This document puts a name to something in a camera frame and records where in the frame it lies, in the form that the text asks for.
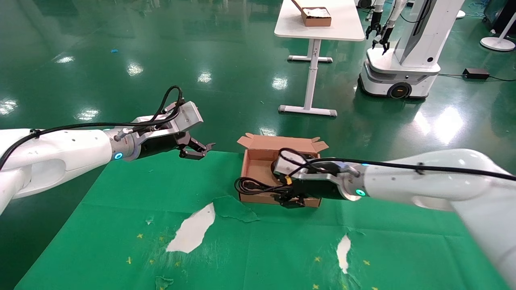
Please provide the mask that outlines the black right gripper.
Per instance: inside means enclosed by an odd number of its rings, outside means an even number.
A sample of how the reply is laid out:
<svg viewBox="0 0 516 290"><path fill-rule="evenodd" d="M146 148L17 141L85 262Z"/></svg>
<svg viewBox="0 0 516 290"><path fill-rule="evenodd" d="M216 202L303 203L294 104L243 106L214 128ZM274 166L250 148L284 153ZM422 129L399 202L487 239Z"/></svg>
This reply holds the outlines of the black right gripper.
<svg viewBox="0 0 516 290"><path fill-rule="evenodd" d="M305 198L348 200L342 193L342 186L331 180L299 180L291 183L292 197L290 193L276 193L276 202L284 204L287 209L305 207Z"/></svg>

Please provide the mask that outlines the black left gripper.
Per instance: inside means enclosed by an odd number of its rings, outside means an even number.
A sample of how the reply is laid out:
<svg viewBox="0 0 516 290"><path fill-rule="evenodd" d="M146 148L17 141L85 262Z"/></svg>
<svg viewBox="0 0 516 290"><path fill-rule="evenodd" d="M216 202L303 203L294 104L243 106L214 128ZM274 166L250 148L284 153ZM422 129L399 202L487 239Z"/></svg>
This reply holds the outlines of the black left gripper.
<svg viewBox="0 0 516 290"><path fill-rule="evenodd" d="M193 150L204 150L204 151L190 151L190 150L182 150L184 147L190 147ZM190 138L189 132L180 132L177 134L164 135L155 138L149 138L144 140L142 145L140 145L140 152L137 159L146 158L149 156L153 156L159 153L165 153L172 150L180 150L179 156L180 158L189 159L189 160L200 160L203 159L207 150L212 150L216 143L208 143L206 145L197 141L195 138Z"/></svg>

